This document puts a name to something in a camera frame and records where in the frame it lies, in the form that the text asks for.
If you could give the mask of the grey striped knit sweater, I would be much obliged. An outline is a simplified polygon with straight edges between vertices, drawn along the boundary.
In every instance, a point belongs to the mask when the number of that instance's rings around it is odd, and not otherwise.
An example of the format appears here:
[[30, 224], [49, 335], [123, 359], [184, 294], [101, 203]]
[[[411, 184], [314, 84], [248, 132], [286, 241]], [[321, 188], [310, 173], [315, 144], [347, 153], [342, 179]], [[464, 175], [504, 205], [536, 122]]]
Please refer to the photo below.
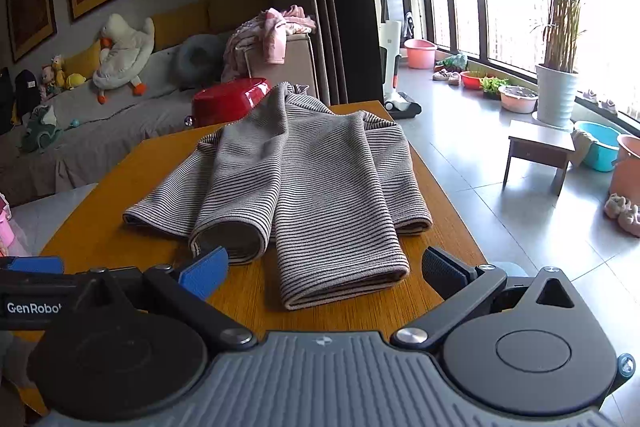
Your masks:
[[290, 310], [395, 285], [410, 272], [400, 236], [433, 222], [398, 124], [335, 114], [289, 83], [204, 136], [124, 219], [236, 264], [274, 248]]

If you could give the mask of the pink clothes pile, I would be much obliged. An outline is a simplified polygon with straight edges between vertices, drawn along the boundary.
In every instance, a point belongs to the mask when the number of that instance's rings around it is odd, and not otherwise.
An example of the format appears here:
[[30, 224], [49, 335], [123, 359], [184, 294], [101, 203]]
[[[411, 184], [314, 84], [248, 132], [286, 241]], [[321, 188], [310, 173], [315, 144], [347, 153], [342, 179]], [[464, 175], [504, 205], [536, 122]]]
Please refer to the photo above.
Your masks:
[[247, 77], [247, 67], [240, 63], [239, 48], [258, 43], [262, 46], [262, 57], [267, 64], [283, 65], [288, 36], [311, 34], [316, 28], [316, 22], [296, 4], [287, 11], [269, 8], [260, 12], [251, 20], [242, 23], [229, 37], [224, 49], [221, 81]]

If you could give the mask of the pink storage box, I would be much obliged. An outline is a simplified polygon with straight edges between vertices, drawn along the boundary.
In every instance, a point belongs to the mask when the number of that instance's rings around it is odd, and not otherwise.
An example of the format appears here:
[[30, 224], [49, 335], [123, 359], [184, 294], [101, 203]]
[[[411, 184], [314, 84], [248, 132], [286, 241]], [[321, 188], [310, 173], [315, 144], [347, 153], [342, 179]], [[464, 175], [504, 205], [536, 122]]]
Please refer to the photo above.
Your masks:
[[0, 246], [2, 257], [29, 257], [26, 236], [13, 220], [11, 207], [6, 196], [1, 195], [0, 204]]

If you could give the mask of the grey covered sofa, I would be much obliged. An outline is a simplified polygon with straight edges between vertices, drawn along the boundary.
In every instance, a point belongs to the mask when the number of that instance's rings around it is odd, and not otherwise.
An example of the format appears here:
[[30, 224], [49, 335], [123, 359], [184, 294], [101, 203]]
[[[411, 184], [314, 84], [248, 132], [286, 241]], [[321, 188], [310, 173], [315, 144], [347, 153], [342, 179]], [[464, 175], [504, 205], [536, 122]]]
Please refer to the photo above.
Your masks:
[[146, 139], [186, 129], [194, 89], [178, 74], [176, 54], [183, 41], [213, 35], [224, 42], [241, 23], [273, 0], [200, 0], [152, 17], [155, 48], [140, 72], [141, 96], [128, 86], [96, 99], [88, 82], [48, 102], [62, 133], [43, 150], [20, 150], [24, 126], [1, 137], [1, 192], [9, 202], [25, 202], [65, 192], [103, 178]]

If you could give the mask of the small wooden stool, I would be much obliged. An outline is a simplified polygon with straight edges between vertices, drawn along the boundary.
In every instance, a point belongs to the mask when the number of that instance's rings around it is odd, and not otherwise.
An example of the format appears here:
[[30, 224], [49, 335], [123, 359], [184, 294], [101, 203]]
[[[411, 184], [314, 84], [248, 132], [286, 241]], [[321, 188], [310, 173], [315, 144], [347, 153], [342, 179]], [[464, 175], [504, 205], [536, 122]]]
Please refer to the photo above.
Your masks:
[[509, 127], [509, 152], [502, 187], [509, 179], [511, 161], [521, 159], [555, 169], [552, 188], [559, 196], [568, 171], [570, 156], [575, 152], [570, 132], [539, 124], [512, 120]]

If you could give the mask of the yellow plush toy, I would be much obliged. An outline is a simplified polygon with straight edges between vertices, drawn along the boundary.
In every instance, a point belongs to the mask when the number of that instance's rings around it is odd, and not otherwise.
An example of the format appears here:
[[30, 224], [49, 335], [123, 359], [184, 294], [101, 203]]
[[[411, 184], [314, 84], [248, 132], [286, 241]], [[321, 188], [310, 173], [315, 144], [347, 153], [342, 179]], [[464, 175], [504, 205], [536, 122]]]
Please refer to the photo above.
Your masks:
[[42, 101], [47, 101], [63, 91], [70, 91], [86, 82], [83, 75], [72, 72], [67, 74], [64, 70], [64, 58], [55, 55], [49, 65], [41, 69], [40, 95]]

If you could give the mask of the red round stool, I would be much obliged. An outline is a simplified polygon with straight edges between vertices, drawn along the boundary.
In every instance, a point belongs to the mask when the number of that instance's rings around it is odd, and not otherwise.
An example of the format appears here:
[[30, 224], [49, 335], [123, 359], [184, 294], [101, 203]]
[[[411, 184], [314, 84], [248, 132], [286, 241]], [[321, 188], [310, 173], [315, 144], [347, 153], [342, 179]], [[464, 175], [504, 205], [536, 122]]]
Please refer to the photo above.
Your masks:
[[192, 98], [191, 114], [184, 124], [190, 128], [228, 124], [246, 116], [270, 91], [265, 78], [238, 78], [216, 83]]

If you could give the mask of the blue plastic basin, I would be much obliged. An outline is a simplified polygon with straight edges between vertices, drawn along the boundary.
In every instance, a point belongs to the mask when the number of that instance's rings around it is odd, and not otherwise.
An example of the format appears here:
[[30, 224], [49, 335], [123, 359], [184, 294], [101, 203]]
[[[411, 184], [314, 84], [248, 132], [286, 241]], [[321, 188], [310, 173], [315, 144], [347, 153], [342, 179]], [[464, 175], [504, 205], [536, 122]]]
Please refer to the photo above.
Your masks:
[[577, 121], [574, 124], [574, 129], [587, 132], [593, 139], [584, 164], [592, 170], [600, 172], [613, 171], [614, 162], [620, 149], [617, 142], [620, 132], [604, 124], [590, 121]]

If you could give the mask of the pink bucket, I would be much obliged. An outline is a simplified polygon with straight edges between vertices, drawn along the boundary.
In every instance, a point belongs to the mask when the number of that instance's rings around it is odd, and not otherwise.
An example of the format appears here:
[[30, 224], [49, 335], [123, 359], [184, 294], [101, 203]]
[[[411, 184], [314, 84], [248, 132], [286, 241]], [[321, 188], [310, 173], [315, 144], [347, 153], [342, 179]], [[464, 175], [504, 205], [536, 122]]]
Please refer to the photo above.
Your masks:
[[608, 193], [624, 196], [634, 205], [640, 200], [640, 139], [631, 134], [617, 137], [618, 153]]

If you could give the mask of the white upright vacuum cleaner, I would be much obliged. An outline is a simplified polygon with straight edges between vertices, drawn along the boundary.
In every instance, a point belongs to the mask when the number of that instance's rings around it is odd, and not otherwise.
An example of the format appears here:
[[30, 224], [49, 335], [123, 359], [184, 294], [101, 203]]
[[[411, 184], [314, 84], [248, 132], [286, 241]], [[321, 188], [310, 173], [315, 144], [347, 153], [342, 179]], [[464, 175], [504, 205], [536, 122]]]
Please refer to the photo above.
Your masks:
[[378, 12], [380, 12], [378, 45], [383, 75], [383, 105], [387, 113], [396, 120], [414, 118], [422, 112], [422, 107], [410, 96], [397, 89], [400, 38], [404, 23], [390, 19], [387, 0], [380, 0]]

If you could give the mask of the pink bowl with lid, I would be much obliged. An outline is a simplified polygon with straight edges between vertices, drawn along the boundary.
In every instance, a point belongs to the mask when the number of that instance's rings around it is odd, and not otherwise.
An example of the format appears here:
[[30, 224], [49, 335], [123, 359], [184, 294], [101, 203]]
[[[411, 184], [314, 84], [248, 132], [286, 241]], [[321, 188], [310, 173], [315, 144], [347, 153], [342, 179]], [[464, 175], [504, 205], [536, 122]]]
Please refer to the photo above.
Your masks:
[[538, 102], [534, 91], [515, 84], [500, 86], [499, 95], [501, 106], [512, 113], [531, 114]]

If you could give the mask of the white goose plush toy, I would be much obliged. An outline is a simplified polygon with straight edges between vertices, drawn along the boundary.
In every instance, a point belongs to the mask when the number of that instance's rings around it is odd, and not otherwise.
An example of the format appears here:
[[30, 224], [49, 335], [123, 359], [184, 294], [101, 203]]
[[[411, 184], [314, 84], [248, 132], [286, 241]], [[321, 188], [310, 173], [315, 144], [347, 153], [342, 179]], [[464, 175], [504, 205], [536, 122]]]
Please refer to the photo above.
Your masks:
[[132, 28], [119, 14], [112, 14], [103, 26], [101, 36], [111, 40], [111, 46], [100, 52], [100, 67], [92, 81], [98, 89], [98, 102], [106, 102], [106, 92], [130, 84], [134, 95], [145, 92], [140, 72], [154, 50], [155, 27], [147, 17], [141, 30]]

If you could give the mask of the grey neck pillow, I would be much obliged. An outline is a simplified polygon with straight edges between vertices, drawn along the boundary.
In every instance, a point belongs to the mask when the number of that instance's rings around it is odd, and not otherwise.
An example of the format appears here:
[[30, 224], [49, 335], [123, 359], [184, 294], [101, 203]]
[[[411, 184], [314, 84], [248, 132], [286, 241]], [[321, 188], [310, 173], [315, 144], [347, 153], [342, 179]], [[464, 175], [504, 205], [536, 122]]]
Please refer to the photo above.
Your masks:
[[224, 70], [226, 39], [218, 35], [195, 35], [179, 46], [174, 57], [174, 73], [181, 89], [210, 86]]

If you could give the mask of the pink plastic basin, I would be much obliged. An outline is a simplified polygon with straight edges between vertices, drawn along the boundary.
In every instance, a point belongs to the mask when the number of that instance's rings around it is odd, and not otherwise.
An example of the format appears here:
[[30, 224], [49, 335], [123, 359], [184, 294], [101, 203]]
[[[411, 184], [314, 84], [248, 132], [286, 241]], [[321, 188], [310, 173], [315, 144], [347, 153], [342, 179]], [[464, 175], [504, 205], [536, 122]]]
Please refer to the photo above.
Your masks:
[[405, 41], [408, 67], [413, 69], [433, 69], [437, 46], [431, 41], [423, 39], [408, 39]]

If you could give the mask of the dark curtain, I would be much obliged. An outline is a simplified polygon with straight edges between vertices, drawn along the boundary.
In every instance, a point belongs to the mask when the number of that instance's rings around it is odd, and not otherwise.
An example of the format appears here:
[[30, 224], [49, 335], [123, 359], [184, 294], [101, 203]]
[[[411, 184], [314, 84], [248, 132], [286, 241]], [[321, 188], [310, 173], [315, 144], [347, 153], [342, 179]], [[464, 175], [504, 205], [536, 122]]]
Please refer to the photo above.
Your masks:
[[330, 104], [381, 101], [383, 75], [375, 0], [311, 0], [317, 24], [318, 97]]

